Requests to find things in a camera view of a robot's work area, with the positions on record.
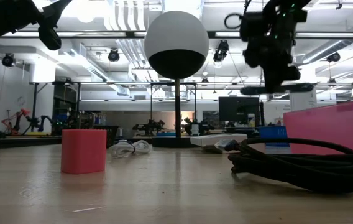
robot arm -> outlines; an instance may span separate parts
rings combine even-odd
[[[40,12],[33,0],[0,0],[0,36],[15,33],[29,24],[40,25],[39,38],[50,50],[58,50],[61,40],[54,27],[71,0],[59,0]]]
[[[250,88],[250,91],[242,90],[242,93],[256,95],[284,91],[280,88],[284,81],[299,80],[301,76],[298,68],[292,65],[291,49],[296,44],[296,25],[306,22],[308,15],[302,8],[310,0],[270,0],[262,12],[247,12],[250,2],[245,6],[243,15],[233,13],[224,21],[228,29],[240,27],[240,38],[248,43],[243,51],[246,63],[252,68],[261,66],[264,70],[264,91]],[[239,16],[241,24],[228,26],[226,22],[231,16]]]

pink panel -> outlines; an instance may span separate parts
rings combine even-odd
[[[332,142],[353,149],[353,102],[284,114],[289,138]],[[337,154],[332,149],[291,144],[292,153]]]

black cable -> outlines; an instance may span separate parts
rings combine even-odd
[[[320,146],[344,154],[264,154],[248,146],[271,142]],[[307,139],[247,139],[241,142],[239,150],[240,154],[228,157],[234,165],[233,173],[248,172],[320,193],[353,192],[353,150],[348,147]]]
[[[247,9],[248,9],[250,3],[251,3],[251,0],[249,0],[249,1],[247,2],[247,4],[244,6],[244,13],[243,13],[243,15],[247,12]],[[237,29],[237,28],[239,28],[239,27],[241,26],[241,24],[239,24],[239,25],[237,25],[237,26],[234,26],[234,27],[231,27],[231,26],[228,26],[228,24],[226,23],[226,21],[227,21],[230,17],[232,17],[232,16],[238,16],[239,19],[241,20],[241,19],[243,18],[243,15],[242,15],[242,14],[239,14],[239,13],[232,13],[232,14],[227,15],[226,18],[225,18],[225,20],[224,20],[224,25],[225,25],[225,27],[226,27],[227,29]]]

white wall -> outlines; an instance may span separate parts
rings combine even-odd
[[[33,86],[29,85],[29,77],[29,72],[24,72],[23,76],[22,69],[6,68],[0,61],[0,131],[6,129],[1,120],[7,118],[7,110],[10,110],[9,113],[12,115],[21,108],[32,109]],[[28,122],[22,118],[21,131],[28,125]]]

pink box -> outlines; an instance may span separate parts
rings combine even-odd
[[[327,141],[353,149],[353,102],[284,114],[289,138]],[[340,154],[318,146],[291,144],[298,154]]]
[[[105,170],[105,130],[63,130],[61,171],[87,174]]]

